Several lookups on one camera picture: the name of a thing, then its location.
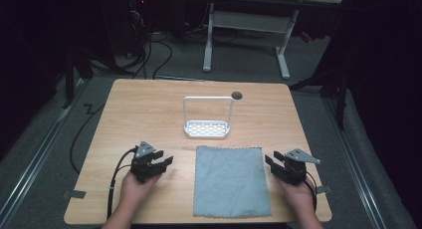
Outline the grey cloth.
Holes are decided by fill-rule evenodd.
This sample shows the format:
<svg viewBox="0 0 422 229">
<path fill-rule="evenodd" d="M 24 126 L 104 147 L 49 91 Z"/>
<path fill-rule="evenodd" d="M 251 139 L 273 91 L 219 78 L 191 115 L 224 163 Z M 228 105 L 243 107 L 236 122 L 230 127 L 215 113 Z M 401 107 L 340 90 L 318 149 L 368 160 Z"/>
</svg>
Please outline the grey cloth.
<svg viewBox="0 0 422 229">
<path fill-rule="evenodd" d="M 271 216 L 262 149 L 198 146 L 193 215 L 208 218 Z"/>
</svg>

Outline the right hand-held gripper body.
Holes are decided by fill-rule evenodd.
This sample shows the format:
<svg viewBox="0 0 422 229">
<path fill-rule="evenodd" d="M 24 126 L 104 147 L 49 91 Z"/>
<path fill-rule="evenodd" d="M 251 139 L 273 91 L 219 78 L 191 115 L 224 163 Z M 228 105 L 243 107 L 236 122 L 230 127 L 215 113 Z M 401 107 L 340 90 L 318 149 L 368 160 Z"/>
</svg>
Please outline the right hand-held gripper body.
<svg viewBox="0 0 422 229">
<path fill-rule="evenodd" d="M 296 148 L 284 154 L 285 161 L 281 161 L 283 171 L 273 173 L 279 179 L 292 184 L 298 185 L 307 179 L 306 163 L 320 164 L 320 160 L 308 154 L 307 152 Z"/>
</svg>

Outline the black metal stand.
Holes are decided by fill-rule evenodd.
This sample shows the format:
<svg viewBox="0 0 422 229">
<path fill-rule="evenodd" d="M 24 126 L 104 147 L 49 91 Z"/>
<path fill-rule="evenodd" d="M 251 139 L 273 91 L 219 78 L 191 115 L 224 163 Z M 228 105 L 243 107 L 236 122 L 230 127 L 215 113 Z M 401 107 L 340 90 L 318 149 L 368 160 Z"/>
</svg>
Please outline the black metal stand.
<svg viewBox="0 0 422 229">
<path fill-rule="evenodd" d="M 337 103 L 336 103 L 336 110 L 335 110 L 335 121 L 341 130 L 344 130 L 343 115 L 344 115 L 344 109 L 346 107 L 346 102 L 345 102 L 346 91 L 347 91 L 347 69 L 344 69 L 342 71 L 340 82 L 339 82 Z"/>
<path fill-rule="evenodd" d="M 64 104 L 64 109 L 67 109 L 74 98 L 75 93 L 75 84 L 74 84 L 74 64 L 72 59 L 72 51 L 66 55 L 66 68 L 65 68 L 65 93 L 66 100 Z"/>
</svg>

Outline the metal floor rail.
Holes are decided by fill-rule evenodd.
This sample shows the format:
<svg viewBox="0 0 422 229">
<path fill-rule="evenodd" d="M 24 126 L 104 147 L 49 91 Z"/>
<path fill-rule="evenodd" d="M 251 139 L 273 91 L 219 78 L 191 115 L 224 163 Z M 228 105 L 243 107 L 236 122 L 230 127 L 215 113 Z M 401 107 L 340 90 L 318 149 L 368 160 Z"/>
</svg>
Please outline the metal floor rail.
<svg viewBox="0 0 422 229">
<path fill-rule="evenodd" d="M 46 103 L 30 120 L 11 151 L 0 162 L 0 227 L 14 217 L 26 193 L 51 152 L 52 144 L 68 117 L 75 100 L 89 84 L 77 80 L 75 95 L 64 98 L 65 83 L 59 83 L 61 92 Z"/>
<path fill-rule="evenodd" d="M 366 215 L 372 225 L 373 229 L 387 229 L 385 221 L 381 215 L 378 205 L 375 201 L 372 190 L 370 189 L 359 163 L 353 153 L 352 146 L 344 132 L 340 128 L 335 117 L 335 108 L 332 100 L 322 99 L 325 109 L 329 115 L 331 124 L 333 125 L 337 137 L 339 138 L 344 159 L 353 180 L 354 186 L 359 195 L 360 201 L 366 212 Z"/>
</svg>

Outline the person's right hand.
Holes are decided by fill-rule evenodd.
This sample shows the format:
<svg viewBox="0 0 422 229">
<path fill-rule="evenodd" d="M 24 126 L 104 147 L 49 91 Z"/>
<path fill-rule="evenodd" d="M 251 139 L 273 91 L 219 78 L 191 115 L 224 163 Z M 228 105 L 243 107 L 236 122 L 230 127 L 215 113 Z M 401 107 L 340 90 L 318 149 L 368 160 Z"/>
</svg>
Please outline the person's right hand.
<svg viewBox="0 0 422 229">
<path fill-rule="evenodd" d="M 314 194 L 308 183 L 302 182 L 298 185 L 292 185 L 278 179 L 278 184 L 283 189 L 288 204 L 296 212 L 315 211 Z"/>
</svg>

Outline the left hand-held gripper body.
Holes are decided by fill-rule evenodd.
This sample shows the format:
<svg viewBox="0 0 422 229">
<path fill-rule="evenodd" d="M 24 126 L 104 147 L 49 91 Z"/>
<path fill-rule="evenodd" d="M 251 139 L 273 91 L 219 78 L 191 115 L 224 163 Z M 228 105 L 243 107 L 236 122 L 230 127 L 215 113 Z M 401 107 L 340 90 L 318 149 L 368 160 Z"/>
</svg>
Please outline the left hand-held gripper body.
<svg viewBox="0 0 422 229">
<path fill-rule="evenodd" d="M 130 172 L 136 176 L 139 182 L 145 182 L 148 178 L 162 173 L 156 170 L 157 163 L 152 163 L 154 152 L 157 152 L 157 150 L 146 141 L 142 141 L 137 147 L 135 156 L 131 161 Z"/>
</svg>

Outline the white-legged desk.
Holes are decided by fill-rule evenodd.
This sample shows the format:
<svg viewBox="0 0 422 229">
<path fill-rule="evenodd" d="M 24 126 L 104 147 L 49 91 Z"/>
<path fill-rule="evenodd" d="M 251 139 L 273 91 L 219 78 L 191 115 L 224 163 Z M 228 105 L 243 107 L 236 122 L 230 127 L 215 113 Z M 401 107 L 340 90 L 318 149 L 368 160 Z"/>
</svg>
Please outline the white-legged desk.
<svg viewBox="0 0 422 229">
<path fill-rule="evenodd" d="M 283 0 L 293 4 L 340 4 L 342 0 Z M 284 16 L 276 14 L 259 14 L 246 10 L 216 10 L 213 2 L 208 4 L 207 41 L 205 45 L 203 71 L 210 72 L 212 69 L 213 55 L 213 30 L 215 28 L 227 28 L 235 30 L 248 30 L 264 33 L 276 33 L 284 36 L 281 45 L 275 48 L 279 69 L 284 80 L 290 78 L 285 51 L 294 30 L 299 8 L 288 10 Z"/>
</svg>

